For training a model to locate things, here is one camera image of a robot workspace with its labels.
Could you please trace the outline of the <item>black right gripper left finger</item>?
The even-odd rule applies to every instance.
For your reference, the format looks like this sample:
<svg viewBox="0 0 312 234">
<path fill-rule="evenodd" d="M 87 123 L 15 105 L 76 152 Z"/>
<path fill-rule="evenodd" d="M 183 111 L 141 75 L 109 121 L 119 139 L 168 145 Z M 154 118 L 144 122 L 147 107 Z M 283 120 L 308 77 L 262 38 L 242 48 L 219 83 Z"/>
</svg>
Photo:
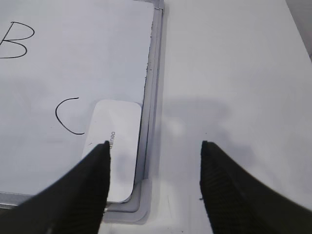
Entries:
<svg viewBox="0 0 312 234">
<path fill-rule="evenodd" d="M 2 234 L 97 234 L 110 188 L 110 145 L 97 145 L 53 185 L 0 216 Z"/>
</svg>

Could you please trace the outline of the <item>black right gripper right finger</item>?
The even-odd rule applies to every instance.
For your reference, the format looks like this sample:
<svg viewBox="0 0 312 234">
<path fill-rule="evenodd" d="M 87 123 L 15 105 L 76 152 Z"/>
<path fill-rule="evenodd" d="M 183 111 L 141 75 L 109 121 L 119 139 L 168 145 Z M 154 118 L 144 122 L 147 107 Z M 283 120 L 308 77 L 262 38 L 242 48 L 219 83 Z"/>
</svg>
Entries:
<svg viewBox="0 0 312 234">
<path fill-rule="evenodd" d="M 312 232 L 311 210 L 257 180 L 214 142 L 202 142 L 200 190 L 214 234 Z"/>
</svg>

